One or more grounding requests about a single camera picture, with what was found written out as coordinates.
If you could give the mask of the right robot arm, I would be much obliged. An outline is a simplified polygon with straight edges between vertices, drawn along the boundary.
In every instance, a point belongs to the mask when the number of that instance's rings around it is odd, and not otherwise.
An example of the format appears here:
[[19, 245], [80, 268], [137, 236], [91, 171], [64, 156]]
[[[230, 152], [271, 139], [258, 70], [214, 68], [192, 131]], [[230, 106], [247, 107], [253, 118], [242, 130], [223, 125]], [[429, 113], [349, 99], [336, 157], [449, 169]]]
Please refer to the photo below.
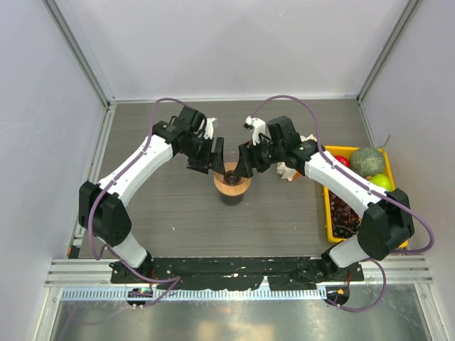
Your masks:
[[274, 163], [283, 163], [328, 188], [360, 218], [356, 235], [326, 250], [319, 262], [321, 275], [337, 280], [349, 266], [364, 259], [383, 260], [414, 234], [408, 196], [370, 183], [337, 161], [313, 139], [303, 141], [289, 117], [264, 122], [248, 117], [250, 141], [239, 146], [237, 177], [251, 178]]

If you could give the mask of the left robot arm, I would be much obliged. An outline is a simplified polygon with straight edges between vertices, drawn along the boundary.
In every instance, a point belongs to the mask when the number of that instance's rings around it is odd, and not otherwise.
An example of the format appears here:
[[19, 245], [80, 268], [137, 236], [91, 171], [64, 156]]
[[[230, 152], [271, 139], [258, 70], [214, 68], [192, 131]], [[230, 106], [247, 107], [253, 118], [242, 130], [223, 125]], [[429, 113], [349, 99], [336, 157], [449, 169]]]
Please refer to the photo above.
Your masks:
[[128, 264], [127, 274], [143, 283], [151, 277], [148, 253], [132, 234], [127, 205], [136, 191], [174, 156], [187, 157], [186, 167], [207, 174], [224, 173], [224, 140], [214, 136], [217, 119], [191, 107], [170, 121], [155, 123], [149, 135], [117, 169], [97, 183], [79, 189], [79, 224]]

